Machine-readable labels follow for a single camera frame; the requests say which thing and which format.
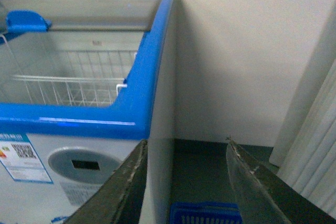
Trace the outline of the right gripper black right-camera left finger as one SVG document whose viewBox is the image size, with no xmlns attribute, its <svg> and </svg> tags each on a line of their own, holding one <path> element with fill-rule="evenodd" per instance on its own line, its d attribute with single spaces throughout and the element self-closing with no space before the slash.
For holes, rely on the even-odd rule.
<svg viewBox="0 0 336 224">
<path fill-rule="evenodd" d="M 139 223 L 148 170 L 148 141 L 141 140 L 99 190 L 65 223 Z"/>
</svg>

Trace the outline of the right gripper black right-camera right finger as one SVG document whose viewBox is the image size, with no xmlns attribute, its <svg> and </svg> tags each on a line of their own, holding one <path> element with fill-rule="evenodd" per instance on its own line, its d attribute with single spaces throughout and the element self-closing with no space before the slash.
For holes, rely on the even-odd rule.
<svg viewBox="0 0 336 224">
<path fill-rule="evenodd" d="M 335 223 L 234 141 L 227 145 L 226 162 L 244 223 Z"/>
</svg>

